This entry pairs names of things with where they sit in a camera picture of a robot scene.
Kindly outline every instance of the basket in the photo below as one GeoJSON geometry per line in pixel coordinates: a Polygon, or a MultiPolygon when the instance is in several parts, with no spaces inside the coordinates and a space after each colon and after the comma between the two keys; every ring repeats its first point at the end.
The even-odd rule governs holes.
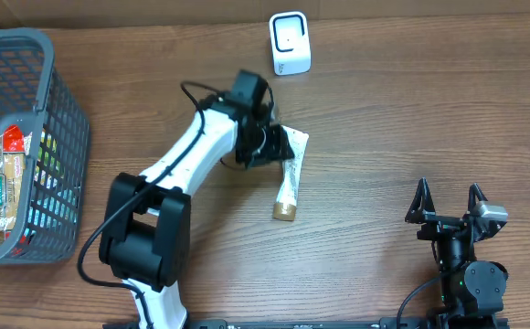
{"type": "Polygon", "coordinates": [[[31,28],[0,30],[0,134],[12,124],[31,142],[0,264],[67,259],[79,235],[90,124],[54,69],[51,41],[31,28]]]}

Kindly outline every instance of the wooden tabletop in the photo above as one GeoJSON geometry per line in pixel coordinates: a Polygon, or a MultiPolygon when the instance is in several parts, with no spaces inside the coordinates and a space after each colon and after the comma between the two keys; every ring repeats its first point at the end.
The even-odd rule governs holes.
{"type": "MultiPolygon", "coordinates": [[[[271,219],[277,165],[217,164],[197,192],[181,281],[193,318],[394,316],[437,274],[419,226],[403,220],[426,176],[442,215],[463,214],[473,182],[505,204],[509,223],[476,253],[509,270],[503,315],[530,327],[530,15],[311,22],[312,70],[284,78],[272,72],[267,24],[47,33],[92,128],[80,245],[102,221],[112,179],[153,164],[190,124],[181,80],[227,89],[239,69],[258,72],[283,123],[310,134],[294,222],[271,219]]],[[[0,328],[136,316],[127,291],[89,286],[75,265],[0,267],[0,328]]],[[[113,280],[96,248],[86,268],[113,280]]],[[[433,287],[406,315],[439,303],[433,287]]]]}

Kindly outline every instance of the wooden table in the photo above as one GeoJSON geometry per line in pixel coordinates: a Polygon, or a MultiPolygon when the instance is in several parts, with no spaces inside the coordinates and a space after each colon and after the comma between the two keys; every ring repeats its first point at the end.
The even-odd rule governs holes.
{"type": "MultiPolygon", "coordinates": [[[[503,315],[530,327],[530,15],[311,22],[312,70],[285,78],[273,76],[266,24],[47,33],[92,126],[80,245],[101,223],[112,179],[154,163],[191,122],[181,80],[226,89],[238,69],[256,71],[283,122],[310,134],[295,222],[271,219],[277,165],[217,165],[197,193],[181,282],[193,318],[394,316],[437,271],[419,226],[403,221],[426,176],[442,215],[463,214],[474,181],[506,205],[509,224],[477,256],[510,271],[503,315]]],[[[75,263],[1,267],[0,328],[136,316],[127,291],[89,286],[75,263]]],[[[113,279],[95,249],[86,266],[113,279]]],[[[406,315],[439,299],[431,288],[406,315]]]]}

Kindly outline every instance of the gray basket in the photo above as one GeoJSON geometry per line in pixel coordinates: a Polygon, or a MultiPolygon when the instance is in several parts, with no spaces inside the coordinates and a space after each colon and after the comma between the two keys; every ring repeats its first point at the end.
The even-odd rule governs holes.
{"type": "Polygon", "coordinates": [[[52,43],[31,28],[0,30],[0,134],[11,124],[32,139],[0,264],[69,258],[79,235],[90,124],[54,69],[52,43]]]}

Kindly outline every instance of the plastic basket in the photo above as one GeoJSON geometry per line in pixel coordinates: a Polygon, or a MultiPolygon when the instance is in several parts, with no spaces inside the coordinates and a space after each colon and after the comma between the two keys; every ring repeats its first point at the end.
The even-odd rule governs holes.
{"type": "Polygon", "coordinates": [[[0,134],[32,134],[15,226],[0,264],[69,258],[76,247],[90,152],[90,124],[54,69],[48,37],[0,30],[0,134]]]}

